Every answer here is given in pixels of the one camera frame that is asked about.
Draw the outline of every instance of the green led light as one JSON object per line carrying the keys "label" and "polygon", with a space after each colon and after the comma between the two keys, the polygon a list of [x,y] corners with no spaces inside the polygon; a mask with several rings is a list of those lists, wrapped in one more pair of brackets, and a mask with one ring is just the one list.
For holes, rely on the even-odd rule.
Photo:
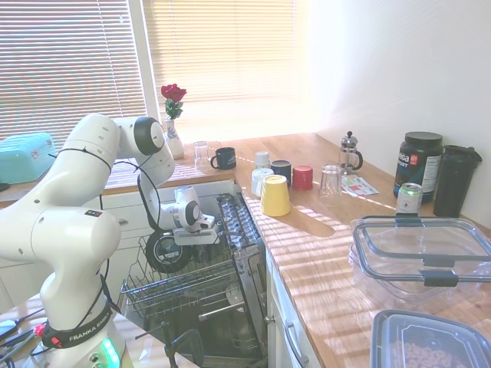
{"label": "green led light", "polygon": [[102,347],[106,354],[106,360],[109,363],[107,368],[119,368],[120,367],[120,358],[116,353],[116,349],[114,349],[113,343],[109,339],[105,339],[102,342]]}

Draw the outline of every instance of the window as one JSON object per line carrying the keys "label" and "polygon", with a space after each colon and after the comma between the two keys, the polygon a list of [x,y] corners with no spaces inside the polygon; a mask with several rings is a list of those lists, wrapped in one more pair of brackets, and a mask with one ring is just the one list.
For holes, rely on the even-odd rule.
{"label": "window", "polygon": [[146,114],[126,0],[0,2],[0,140]]}
{"label": "window", "polygon": [[162,85],[186,88],[181,139],[305,131],[305,0],[143,0],[162,121]]}

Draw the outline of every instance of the yellow cup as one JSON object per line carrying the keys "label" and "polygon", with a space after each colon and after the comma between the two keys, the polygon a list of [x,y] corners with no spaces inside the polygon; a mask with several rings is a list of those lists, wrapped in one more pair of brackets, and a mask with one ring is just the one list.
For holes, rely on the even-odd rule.
{"label": "yellow cup", "polygon": [[277,217],[286,215],[291,209],[286,178],[281,175],[266,176],[262,184],[261,212]]}

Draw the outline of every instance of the cabinet handle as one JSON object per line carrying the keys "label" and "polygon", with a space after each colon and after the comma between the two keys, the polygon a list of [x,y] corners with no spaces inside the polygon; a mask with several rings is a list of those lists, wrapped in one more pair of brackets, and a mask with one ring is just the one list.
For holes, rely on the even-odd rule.
{"label": "cabinet handle", "polygon": [[300,351],[300,345],[298,344],[293,322],[285,322],[285,335],[298,363],[302,368],[305,368],[308,363],[308,356],[302,355],[302,352]]}
{"label": "cabinet handle", "polygon": [[266,317],[264,317],[264,323],[265,324],[273,324],[275,322],[276,322],[275,321],[275,316],[271,316],[271,317],[270,316],[266,316]]}

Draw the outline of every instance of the teal container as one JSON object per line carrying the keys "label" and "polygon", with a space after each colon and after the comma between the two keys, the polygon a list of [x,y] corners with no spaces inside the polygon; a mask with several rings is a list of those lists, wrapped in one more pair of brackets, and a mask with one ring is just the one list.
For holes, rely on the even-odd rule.
{"label": "teal container", "polygon": [[32,182],[54,162],[56,149],[47,133],[10,136],[0,142],[0,182],[18,184]]}

